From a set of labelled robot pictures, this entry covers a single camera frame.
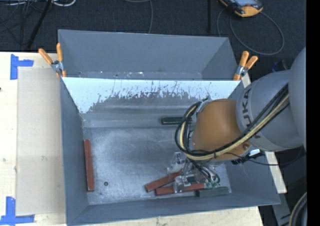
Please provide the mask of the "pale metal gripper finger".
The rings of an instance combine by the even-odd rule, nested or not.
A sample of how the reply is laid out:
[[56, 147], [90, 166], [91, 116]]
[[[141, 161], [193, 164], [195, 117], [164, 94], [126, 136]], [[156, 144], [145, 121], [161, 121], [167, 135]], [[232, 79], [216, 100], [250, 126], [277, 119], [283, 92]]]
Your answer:
[[192, 191], [192, 185], [197, 184], [195, 176], [179, 175], [174, 179], [173, 191], [175, 194]]
[[173, 174], [181, 171], [187, 163], [187, 157], [181, 151], [177, 151], [173, 154], [169, 161], [169, 165], [166, 168], [168, 174]]

